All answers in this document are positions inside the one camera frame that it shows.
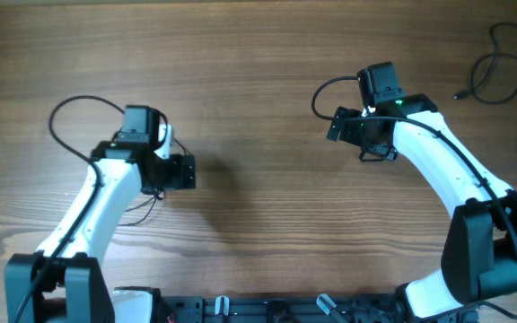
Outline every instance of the wood grain surface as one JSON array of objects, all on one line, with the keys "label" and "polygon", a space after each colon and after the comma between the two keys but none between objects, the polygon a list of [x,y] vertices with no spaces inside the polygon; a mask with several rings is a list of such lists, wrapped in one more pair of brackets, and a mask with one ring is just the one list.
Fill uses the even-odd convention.
[{"label": "wood grain surface", "polygon": [[[427,94],[517,188],[517,98],[451,99],[499,21],[517,22],[517,1],[0,8],[0,321],[6,260],[35,249],[83,183],[85,165],[47,130],[53,107],[83,93],[160,109],[197,157],[197,189],[170,193],[149,221],[117,230],[103,266],[110,289],[347,295],[431,273],[450,223],[437,195],[405,158],[362,164],[356,147],[326,140],[311,96],[332,77],[393,61],[406,92]],[[515,32],[502,37],[517,53]],[[517,65],[503,62],[486,95],[516,82]],[[360,109],[357,84],[329,88],[319,105]],[[82,101],[60,112],[57,131],[89,152],[120,122]],[[517,310],[517,294],[497,301]],[[506,321],[489,310],[482,318]]]}]

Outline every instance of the black mount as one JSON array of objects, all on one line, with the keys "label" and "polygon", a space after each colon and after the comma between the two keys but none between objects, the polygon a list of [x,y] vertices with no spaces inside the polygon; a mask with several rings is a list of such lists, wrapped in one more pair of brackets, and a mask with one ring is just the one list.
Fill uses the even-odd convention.
[{"label": "black mount", "polygon": [[[143,182],[141,192],[147,195],[195,188],[195,156],[172,154],[168,159],[161,159],[154,153],[162,145],[158,141],[160,116],[162,113],[157,109],[127,106],[123,127],[114,137],[116,140],[100,142],[92,150],[91,160],[110,158],[136,163]],[[172,134],[164,140],[172,140]]]},{"label": "black mount", "polygon": [[[500,198],[517,234],[517,192]],[[452,296],[462,304],[517,292],[517,258],[508,232],[494,240],[493,227],[505,231],[491,201],[458,206],[444,245],[442,272]]]},{"label": "black mount", "polygon": [[[360,95],[366,116],[405,118],[409,114],[432,111],[438,108],[424,94],[406,96],[399,86],[399,80],[391,62],[370,65],[357,74]],[[361,162],[395,161],[398,152],[392,145],[394,127],[391,121],[366,120],[362,122],[342,121],[359,118],[363,112],[357,109],[339,107],[335,120],[330,124],[327,139],[338,139],[361,148]],[[369,153],[375,158],[364,158]]]},{"label": "black mount", "polygon": [[[15,254],[5,267],[5,298],[7,316],[15,317],[32,277],[47,261],[42,252],[32,255]],[[64,286],[66,297],[46,300],[43,292]],[[73,258],[53,261],[48,275],[27,303],[20,322],[45,322],[65,318],[66,322],[115,322],[115,312],[96,258],[76,254]]]},{"label": "black mount", "polygon": [[419,320],[405,312],[397,293],[360,294],[354,297],[337,297],[332,302],[337,315],[326,314],[317,305],[316,298],[258,298],[216,299],[201,297],[160,297],[153,306],[152,322],[180,323],[478,323],[475,310],[442,314],[436,318]]}]

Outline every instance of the black cable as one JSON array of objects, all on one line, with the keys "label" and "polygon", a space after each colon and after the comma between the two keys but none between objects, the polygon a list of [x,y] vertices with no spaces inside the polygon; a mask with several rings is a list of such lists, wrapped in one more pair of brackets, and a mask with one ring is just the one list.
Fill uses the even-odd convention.
[{"label": "black cable", "polygon": [[19,320],[21,319],[21,316],[23,314],[23,311],[25,310],[25,307],[27,306],[27,303],[29,302],[29,299],[31,298],[33,293],[39,288],[41,282],[43,281],[43,278],[45,277],[45,275],[48,273],[49,269],[51,268],[53,261],[57,258],[59,253],[61,253],[61,251],[63,251],[63,248],[67,245],[67,243],[69,243],[71,241],[73,233],[75,232],[75,230],[77,229],[77,227],[79,226],[79,224],[81,223],[83,218],[87,215],[87,211],[89,211],[89,208],[91,208],[91,205],[93,204],[93,202],[95,200],[95,197],[97,197],[97,194],[99,193],[99,188],[102,185],[101,184],[101,171],[99,170],[99,167],[97,167],[97,165],[95,165],[95,163],[93,163],[89,158],[84,156],[82,153],[77,152],[73,147],[69,146],[63,140],[61,140],[55,133],[55,130],[53,129],[53,120],[54,120],[57,112],[63,106],[65,106],[67,103],[74,101],[74,100],[82,100],[82,99],[98,100],[103,103],[109,104],[114,109],[118,110],[121,113],[124,113],[123,109],[118,107],[116,104],[114,104],[108,100],[105,100],[103,98],[92,96],[92,95],[78,95],[78,96],[74,96],[72,98],[63,100],[59,104],[57,104],[57,106],[51,112],[51,115],[49,116],[49,121],[48,121],[48,129],[49,129],[51,136],[63,148],[67,149],[67,151],[74,154],[75,156],[81,158],[82,160],[87,162],[89,164],[89,166],[92,167],[93,171],[95,172],[95,185],[93,186],[93,190],[91,192],[91,195],[89,196],[89,200],[87,200],[87,203],[85,203],[83,209],[81,210],[81,213],[79,213],[79,215],[77,215],[77,217],[75,218],[75,221],[69,227],[69,230],[67,230],[67,233],[65,234],[65,236],[63,236],[63,238],[61,239],[61,241],[59,242],[59,244],[57,245],[55,250],[53,250],[51,255],[47,258],[47,260],[43,264],[43,267],[39,270],[39,272],[33,278],[33,281],[31,282],[29,288],[25,292],[25,295],[23,296],[23,299],[22,299],[21,303],[19,304],[17,311],[15,312],[15,316],[13,318],[14,323],[19,322]]},{"label": "black cable", "polygon": [[134,207],[131,207],[131,208],[128,208],[127,210],[125,210],[125,212],[134,211],[136,209],[139,209],[139,208],[149,204],[149,202],[153,201],[151,203],[151,207],[149,208],[149,211],[147,211],[147,214],[145,214],[145,216],[143,216],[143,218],[141,218],[141,220],[138,220],[138,221],[133,222],[133,223],[123,223],[123,224],[120,224],[119,226],[134,226],[134,225],[138,225],[139,223],[141,223],[144,220],[146,220],[147,217],[149,216],[149,214],[151,213],[151,211],[153,210],[153,207],[154,207],[155,203],[157,203],[157,201],[162,201],[164,199],[164,195],[163,195],[163,197],[160,197],[159,196],[160,194],[161,194],[161,192],[157,192],[157,194],[155,194],[153,197],[149,198],[148,200],[144,201],[140,205],[137,205],[137,206],[134,206]]},{"label": "black cable", "polygon": [[183,150],[183,154],[184,154],[185,156],[187,156],[187,155],[190,155],[190,154],[191,154],[191,153],[190,153],[190,151],[189,151],[187,148],[185,148],[185,146],[184,146],[183,144],[181,144],[179,140],[177,140],[177,138],[173,138],[173,139],[175,140],[175,143],[177,143],[177,144],[180,146],[180,148],[182,148],[182,150]]},{"label": "black cable", "polygon": [[[454,95],[455,100],[463,99],[463,98],[468,97],[469,95],[472,95],[474,97],[474,99],[476,99],[482,103],[485,103],[485,104],[502,104],[502,103],[506,103],[506,102],[512,100],[517,95],[517,85],[516,85],[516,88],[513,90],[513,92],[510,93],[510,95],[508,95],[507,97],[500,99],[500,100],[484,100],[484,99],[480,98],[478,95],[478,89],[488,83],[491,74],[494,72],[496,64],[497,64],[497,58],[505,57],[505,58],[517,60],[516,55],[503,53],[503,52],[499,51],[500,47],[499,47],[498,41],[495,38],[495,30],[500,27],[511,27],[511,28],[514,28],[517,30],[517,23],[499,22],[490,27],[489,33],[490,33],[490,38],[492,39],[492,44],[494,45],[494,51],[490,54],[483,55],[482,57],[480,57],[479,59],[476,60],[476,62],[474,63],[474,65],[472,66],[472,68],[469,72],[469,84],[468,84],[469,88],[466,91],[456,93]],[[478,83],[475,83],[474,76],[476,75],[476,72],[477,72],[480,64],[490,57],[492,58],[492,60],[490,61],[490,65],[488,66],[486,72],[484,73],[484,77],[482,77],[482,79]]]},{"label": "black cable", "polygon": [[[407,122],[409,124],[412,124],[412,125],[415,125],[418,127],[422,127],[423,129],[428,130],[429,132],[434,134],[436,136],[436,138],[442,140],[458,155],[458,157],[460,157],[460,159],[464,162],[464,164],[466,164],[466,166],[470,169],[470,171],[472,172],[474,177],[476,177],[476,179],[479,181],[480,185],[484,188],[484,190],[488,193],[488,195],[490,195],[490,197],[492,198],[492,203],[495,206],[495,209],[498,211],[498,213],[502,217],[502,220],[504,221],[504,223],[506,225],[506,229],[510,233],[510,237],[512,238],[513,248],[516,253],[516,258],[517,258],[517,234],[513,228],[512,222],[510,221],[510,219],[508,218],[508,215],[506,214],[504,208],[502,207],[502,203],[500,203],[500,200],[498,199],[498,197],[496,196],[496,194],[494,193],[492,188],[490,188],[490,185],[488,184],[487,179],[482,177],[482,174],[480,174],[480,172],[476,169],[476,167],[474,167],[474,165],[468,159],[468,157],[466,157],[466,155],[450,139],[448,139],[445,135],[443,135],[443,133],[440,130],[436,130],[433,127],[428,126],[427,124],[424,124],[422,122],[419,122],[419,121],[416,121],[413,119],[409,119],[409,118],[397,118],[397,117],[333,118],[333,117],[321,115],[316,110],[316,106],[315,106],[316,96],[319,95],[320,91],[324,87],[333,83],[331,81],[333,81],[333,80],[330,80],[330,81],[322,84],[321,87],[315,92],[314,97],[312,98],[311,108],[312,108],[312,112],[314,112],[315,116],[317,116],[321,119],[324,119],[324,120],[331,120],[331,121],[335,121],[335,122],[360,122],[360,123],[363,123],[364,121],[368,121],[368,120],[385,120],[385,121],[388,120],[388,121]],[[489,308],[497,310],[498,312],[504,314],[506,317],[508,317],[510,319],[517,319],[517,314],[512,314],[510,311],[504,310],[501,307],[499,307],[489,301],[482,301],[479,304],[485,305]]]},{"label": "black cable", "polygon": [[312,106],[312,112],[314,113],[315,116],[321,118],[321,119],[324,119],[324,120],[332,120],[333,117],[327,117],[327,116],[323,116],[321,115],[317,110],[316,108],[314,108],[314,103],[316,102],[316,99],[319,97],[319,94],[322,92],[322,90],[324,90],[324,88],[326,88],[327,86],[331,85],[332,83],[336,83],[336,82],[339,82],[339,81],[358,81],[358,77],[357,76],[340,76],[340,77],[337,77],[337,78],[333,78],[332,80],[330,81],[326,81],[324,84],[322,84],[319,89],[312,95],[312,102],[311,102],[311,106]]}]

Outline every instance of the wooden table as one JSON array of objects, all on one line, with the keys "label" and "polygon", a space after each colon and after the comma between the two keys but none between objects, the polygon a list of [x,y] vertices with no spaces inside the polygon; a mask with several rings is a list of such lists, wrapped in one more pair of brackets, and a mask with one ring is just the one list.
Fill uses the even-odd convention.
[{"label": "wooden table", "polygon": [[[437,195],[405,158],[362,164],[356,147],[326,140],[311,96],[332,77],[391,60],[406,92],[426,93],[517,188],[517,98],[452,100],[499,21],[517,22],[517,2],[0,8],[0,321],[7,259],[31,253],[83,183],[85,165],[47,130],[53,107],[82,93],[160,109],[197,157],[197,189],[170,193],[148,222],[117,230],[103,266],[110,289],[347,295],[391,292],[433,272],[449,225]],[[494,92],[517,82],[517,65],[503,67]],[[338,105],[360,109],[356,83],[321,95],[323,113]],[[57,131],[87,153],[120,121],[100,103],[77,102]],[[517,294],[498,302],[517,310]]]}]

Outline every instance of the black connector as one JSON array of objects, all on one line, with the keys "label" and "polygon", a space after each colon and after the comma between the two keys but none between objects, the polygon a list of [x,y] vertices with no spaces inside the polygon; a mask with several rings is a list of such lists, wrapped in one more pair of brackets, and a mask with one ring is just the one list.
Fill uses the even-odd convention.
[{"label": "black connector", "polygon": [[454,99],[455,100],[461,100],[461,99],[464,99],[464,98],[468,98],[468,96],[470,96],[470,91],[469,90],[464,90],[462,92],[458,92],[458,93],[454,94]]},{"label": "black connector", "polygon": [[117,134],[117,142],[148,144],[153,150],[159,148],[160,115],[161,112],[157,109],[128,105],[123,127]]},{"label": "black connector", "polygon": [[370,65],[359,71],[356,76],[365,108],[375,107],[380,102],[403,98],[406,95],[400,88],[392,62]]}]

